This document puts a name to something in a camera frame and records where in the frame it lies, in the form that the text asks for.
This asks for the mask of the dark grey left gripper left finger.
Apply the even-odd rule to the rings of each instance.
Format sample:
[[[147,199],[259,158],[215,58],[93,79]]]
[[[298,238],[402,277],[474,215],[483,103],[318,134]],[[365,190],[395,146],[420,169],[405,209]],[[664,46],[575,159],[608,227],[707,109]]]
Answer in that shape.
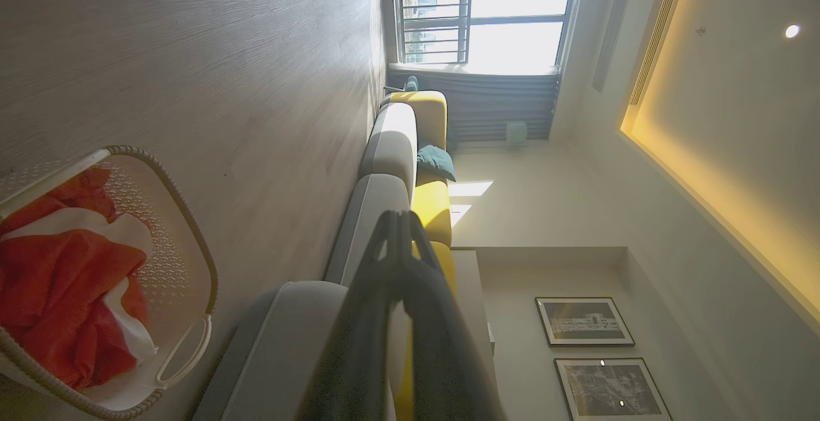
[[[302,420],[386,420],[388,334],[397,302],[390,281],[402,242],[401,211],[382,213],[300,404]]]

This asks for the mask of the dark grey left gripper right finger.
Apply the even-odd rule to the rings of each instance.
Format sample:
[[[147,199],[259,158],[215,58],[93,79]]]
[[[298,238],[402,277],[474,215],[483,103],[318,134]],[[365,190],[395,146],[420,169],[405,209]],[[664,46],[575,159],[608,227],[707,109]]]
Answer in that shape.
[[[445,270],[412,211],[401,214],[402,293],[412,319],[413,419],[504,420]]]

